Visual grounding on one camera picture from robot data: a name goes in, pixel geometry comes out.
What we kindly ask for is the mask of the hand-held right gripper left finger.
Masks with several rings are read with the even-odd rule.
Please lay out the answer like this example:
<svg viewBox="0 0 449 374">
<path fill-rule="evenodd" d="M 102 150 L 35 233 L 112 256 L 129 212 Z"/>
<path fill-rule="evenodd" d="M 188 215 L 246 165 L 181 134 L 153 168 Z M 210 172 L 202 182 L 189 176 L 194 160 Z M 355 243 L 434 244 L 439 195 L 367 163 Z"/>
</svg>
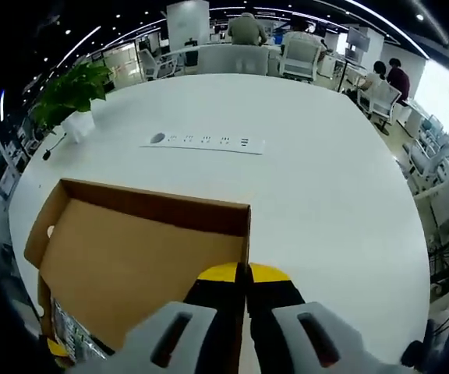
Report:
<svg viewBox="0 0 449 374">
<path fill-rule="evenodd" d="M 130 331 L 122 349 L 93 373 L 237 373 L 246 267 L 202 272 L 181 302 L 169 302 Z"/>
</svg>

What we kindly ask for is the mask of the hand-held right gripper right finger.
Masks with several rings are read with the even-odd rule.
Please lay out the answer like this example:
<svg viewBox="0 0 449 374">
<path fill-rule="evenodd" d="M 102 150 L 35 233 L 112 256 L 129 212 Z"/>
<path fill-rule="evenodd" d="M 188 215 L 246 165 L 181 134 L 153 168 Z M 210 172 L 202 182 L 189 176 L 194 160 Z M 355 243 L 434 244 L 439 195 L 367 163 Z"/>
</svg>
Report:
<svg viewBox="0 0 449 374">
<path fill-rule="evenodd" d="M 305 302 L 291 278 L 249 264 L 246 301 L 262 373 L 377 373 L 361 334 L 319 302 Z"/>
</svg>

